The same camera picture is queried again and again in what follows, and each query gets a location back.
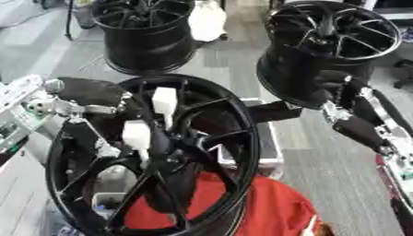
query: white sponge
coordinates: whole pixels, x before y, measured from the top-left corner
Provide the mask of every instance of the white sponge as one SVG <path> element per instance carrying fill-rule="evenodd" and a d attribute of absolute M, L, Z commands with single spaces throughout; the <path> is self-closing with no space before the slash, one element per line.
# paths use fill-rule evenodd
<path fill-rule="evenodd" d="M 149 161 L 150 135 L 149 126 L 142 120 L 126 121 L 124 123 L 122 139 L 127 146 L 139 152 L 143 168 L 148 165 Z"/>
<path fill-rule="evenodd" d="M 176 89 L 158 87 L 152 97 L 152 104 L 156 113 L 163 114 L 166 128 L 171 128 L 172 116 L 178 104 Z"/>

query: wheel spoke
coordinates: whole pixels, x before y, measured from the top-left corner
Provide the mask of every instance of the wheel spoke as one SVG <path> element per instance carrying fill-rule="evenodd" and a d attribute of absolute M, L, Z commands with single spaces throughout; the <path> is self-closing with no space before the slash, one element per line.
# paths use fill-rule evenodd
<path fill-rule="evenodd" d="M 367 24 L 370 24 L 370 23 L 381 23 L 381 22 L 383 22 L 383 20 L 377 18 L 377 19 L 363 20 L 363 21 L 359 22 L 359 24 L 360 25 L 367 25 Z"/>
<path fill-rule="evenodd" d="M 131 12 L 125 12 L 124 16 L 122 17 L 121 21 L 119 22 L 119 29 L 124 28 L 124 24 L 126 23 L 126 20 L 131 16 Z"/>
<path fill-rule="evenodd" d="M 337 11 L 337 12 L 335 13 L 335 15 L 341 15 L 341 14 L 344 14 L 344 13 L 356 12 L 356 11 L 357 11 L 356 8 L 347 8 L 347 9 L 344 9 L 344 10 Z"/>
<path fill-rule="evenodd" d="M 155 173 L 155 177 L 158 180 L 159 186 L 161 187 L 163 192 L 171 200 L 173 215 L 176 217 L 176 227 L 182 230 L 188 229 L 190 225 L 189 225 L 188 219 L 185 216 L 186 210 L 181 206 L 181 203 L 179 202 L 178 198 L 171 191 L 170 187 L 168 187 L 165 179 L 163 178 L 162 174 L 159 171 Z"/>
<path fill-rule="evenodd" d="M 310 35 L 312 35 L 312 33 L 314 33 L 314 29 L 308 30 L 308 31 L 304 34 L 304 36 L 302 36 L 302 39 L 300 40 L 300 42 L 297 43 L 297 47 L 301 47 L 301 46 L 305 43 L 305 41 L 308 39 L 308 37 L 310 37 Z"/>
<path fill-rule="evenodd" d="M 203 164 L 205 167 L 208 167 L 216 173 L 222 182 L 224 182 L 225 188 L 228 192 L 236 191 L 238 184 L 232 179 L 232 177 L 230 177 L 226 170 L 224 170 L 219 163 L 215 161 L 211 155 L 209 155 L 208 152 L 200 147 L 189 146 L 183 143 L 178 144 L 178 146 L 180 146 L 183 150 L 192 153 L 195 157 L 195 162 Z"/>
<path fill-rule="evenodd" d="M 114 158 L 94 159 L 86 171 L 78 175 L 74 180 L 72 180 L 72 182 L 60 191 L 60 195 L 63 198 L 69 197 L 72 200 L 78 199 L 82 196 L 83 186 L 88 182 L 88 180 L 98 176 L 100 172 L 112 166 L 113 160 Z"/>
<path fill-rule="evenodd" d="M 223 108 L 226 105 L 229 105 L 228 98 L 196 104 L 178 115 L 171 130 L 180 131 L 183 125 L 188 125 L 188 121 L 192 120 L 198 113 L 212 108 Z"/>
<path fill-rule="evenodd" d="M 375 51 L 375 52 L 377 52 L 377 53 L 380 53 L 380 52 L 381 52 L 379 49 L 371 46 L 370 44 L 368 44 L 368 43 L 366 43 L 366 42 L 364 42 L 364 41 L 358 40 L 358 39 L 356 39 L 356 38 L 354 38 L 354 37 L 352 37 L 352 36 L 345 35 L 345 36 L 343 36 L 343 37 L 344 37 L 345 39 L 347 39 L 347 40 L 354 41 L 354 42 L 356 42 L 356 43 L 358 43 L 358 44 L 360 44 L 360 45 L 362 45 L 362 46 L 364 46 L 364 47 L 366 47 L 366 48 L 369 48 L 369 49 L 371 49 L 371 50 L 373 50 L 373 51 Z"/>
<path fill-rule="evenodd" d="M 296 10 L 303 18 L 307 19 L 307 21 L 312 25 L 313 29 L 317 28 L 317 23 L 314 21 L 314 19 L 312 19 L 312 17 L 310 15 L 308 15 L 307 13 L 301 11 L 298 8 L 293 8 L 294 10 Z"/>
<path fill-rule="evenodd" d="M 218 144 L 225 144 L 227 142 L 239 142 L 243 141 L 245 138 L 249 136 L 250 132 L 248 130 L 241 130 L 241 131 L 235 131 L 231 133 L 227 133 L 224 135 L 212 135 L 208 136 L 204 140 L 204 148 L 205 149 L 210 149 Z"/>
<path fill-rule="evenodd" d="M 390 39 L 390 40 L 393 40 L 393 41 L 395 40 L 394 37 L 392 37 L 392 36 L 390 36 L 390 35 L 388 35 L 388 34 L 386 34 L 386 33 L 380 32 L 380 31 L 377 30 L 377 29 L 373 29 L 373 28 L 370 28 L 370 27 L 367 27 L 367 26 L 363 26 L 363 25 L 361 25 L 361 24 L 358 24 L 358 25 L 356 25 L 355 27 L 356 27 L 357 29 L 366 30 L 366 31 L 368 31 L 368 32 L 371 32 L 371 33 L 375 33 L 375 34 L 384 36 L 384 37 L 386 37 L 386 38 L 388 38 L 388 39 Z"/>
<path fill-rule="evenodd" d="M 124 225 L 124 216 L 134 202 L 145 192 L 147 186 L 150 186 L 150 178 L 155 173 L 153 166 L 148 166 L 144 172 L 137 178 L 135 185 L 129 190 L 122 203 L 116 208 L 106 223 L 107 230 L 120 229 Z"/>
<path fill-rule="evenodd" d="M 338 38 L 335 56 L 340 56 L 341 51 L 343 50 L 343 41 L 344 41 L 343 37 Z"/>

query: wheel rim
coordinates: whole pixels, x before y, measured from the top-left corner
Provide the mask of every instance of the wheel rim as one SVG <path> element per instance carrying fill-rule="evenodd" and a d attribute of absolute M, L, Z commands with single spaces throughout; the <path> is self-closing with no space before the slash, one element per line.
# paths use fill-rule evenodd
<path fill-rule="evenodd" d="M 396 26 L 361 7 L 335 2 L 295 2 L 270 12 L 270 37 L 324 58 L 367 60 L 400 44 Z"/>
<path fill-rule="evenodd" d="M 94 4 L 95 21 L 119 30 L 155 29 L 173 24 L 191 13 L 193 4 L 180 0 L 100 0 Z"/>
<path fill-rule="evenodd" d="M 165 177 L 162 176 L 159 171 L 155 170 L 155 165 L 149 165 L 150 168 L 148 167 L 145 170 L 136 169 L 136 166 L 139 165 L 136 158 L 125 156 L 120 159 L 94 159 L 89 164 L 89 169 L 80 174 L 80 177 L 78 177 L 79 179 L 74 178 L 69 182 L 67 176 L 64 174 L 64 170 L 67 168 L 67 161 L 70 159 L 70 155 L 73 155 L 75 150 L 68 144 L 68 142 L 71 142 L 71 138 L 68 138 L 68 133 L 63 129 L 53 142 L 46 169 L 46 180 L 53 200 L 68 218 L 69 222 L 91 236 L 194 235 L 194 232 L 200 231 L 212 222 L 217 221 L 237 206 L 242 201 L 248 186 L 251 184 L 259 159 L 258 134 L 255 125 L 242 102 L 238 100 L 235 95 L 212 82 L 181 75 L 167 75 L 156 78 L 152 77 L 151 79 L 135 79 L 126 81 L 123 83 L 123 86 L 132 92 L 139 91 L 138 99 L 142 101 L 147 100 L 147 95 L 149 95 L 150 91 L 157 86 L 177 88 L 179 91 L 180 104 L 183 109 L 179 112 L 179 115 L 176 118 L 176 123 L 185 125 L 175 125 L 175 127 L 180 128 L 172 129 L 172 133 L 177 132 L 181 136 L 186 134 L 188 129 L 192 129 L 190 126 L 186 125 L 191 123 L 195 118 L 192 117 L 189 123 L 187 123 L 188 119 L 186 118 L 194 113 L 211 108 L 224 109 L 226 112 L 234 112 L 234 118 L 239 122 L 238 126 L 242 130 L 230 132 L 228 134 L 214 134 L 207 136 L 204 138 L 206 141 L 203 143 L 202 147 L 210 147 L 217 143 L 223 143 L 225 146 L 236 145 L 241 149 L 241 154 L 237 157 L 239 160 L 239 162 L 237 162 L 239 171 L 236 175 L 228 174 L 225 170 L 219 167 L 217 162 L 210 161 L 209 154 L 202 153 L 205 152 L 204 149 L 196 147 L 185 140 L 180 140 L 177 147 L 183 150 L 184 153 L 191 154 L 188 154 L 189 156 L 199 155 L 197 157 L 200 159 L 194 161 L 199 161 L 202 165 L 208 166 L 210 170 L 214 171 L 219 176 L 220 180 L 224 182 L 226 186 L 225 194 L 214 206 L 196 218 L 186 219 L 180 209 L 178 207 L 175 208 L 173 215 L 176 217 L 176 225 L 174 227 L 159 230 L 130 230 L 124 226 L 123 222 L 124 215 L 126 214 L 125 208 L 122 209 L 122 212 L 119 209 L 116 211 L 120 214 L 114 214 L 109 220 L 103 220 L 90 209 L 85 202 L 85 199 L 80 199 L 82 197 L 80 189 L 87 180 L 91 179 L 92 176 L 96 176 L 100 171 L 105 170 L 107 167 L 112 165 L 123 165 L 130 171 L 133 171 L 138 179 L 137 184 L 132 191 L 134 194 L 129 194 L 125 198 L 132 197 L 135 201 L 138 196 L 140 197 L 143 195 L 146 184 L 155 183 L 164 188 Z M 191 94 L 194 93 L 194 91 L 199 92 L 199 94 L 202 94 L 206 98 L 212 99 L 212 101 L 187 106 L 187 98 L 193 96 Z M 182 127 L 184 127 L 184 134 L 181 133 Z M 170 200 L 176 204 L 176 201 L 173 200 L 173 195 L 171 195 L 171 191 L 168 189 L 164 190 L 166 191 L 165 193 L 169 195 Z M 130 207 L 131 203 L 133 203 L 132 200 L 126 202 L 127 203 L 124 203 L 124 207 Z"/>

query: cable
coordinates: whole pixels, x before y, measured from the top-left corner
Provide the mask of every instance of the cable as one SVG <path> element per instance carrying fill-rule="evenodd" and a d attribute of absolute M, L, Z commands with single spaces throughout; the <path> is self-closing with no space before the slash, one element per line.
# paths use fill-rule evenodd
<path fill-rule="evenodd" d="M 4 30 L 4 29 L 13 28 L 13 27 L 17 27 L 17 26 L 23 25 L 24 23 L 28 22 L 29 20 L 34 19 L 34 18 L 39 18 L 39 17 L 41 17 L 41 16 L 44 16 L 44 15 L 48 14 L 49 12 L 51 12 L 51 11 L 44 11 L 44 12 L 41 12 L 40 14 L 37 14 L 37 15 L 30 16 L 30 17 L 28 17 L 28 18 L 25 18 L 25 19 L 23 19 L 23 20 L 21 20 L 21 21 L 19 21 L 19 22 L 15 22 L 15 23 L 13 23 L 13 24 L 6 25 L 6 26 L 0 26 L 0 30 Z"/>

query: red cloth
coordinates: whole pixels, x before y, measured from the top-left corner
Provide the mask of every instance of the red cloth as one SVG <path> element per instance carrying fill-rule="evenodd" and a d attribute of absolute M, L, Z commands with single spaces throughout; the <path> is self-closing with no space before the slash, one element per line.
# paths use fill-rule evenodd
<path fill-rule="evenodd" d="M 216 175 L 201 173 L 187 217 L 194 218 L 204 212 L 224 192 L 225 187 Z M 298 236 L 315 214 L 312 204 L 284 183 L 255 177 L 236 236 Z M 171 221 L 141 197 L 126 214 L 125 225 L 130 229 L 157 229 L 171 226 Z"/>

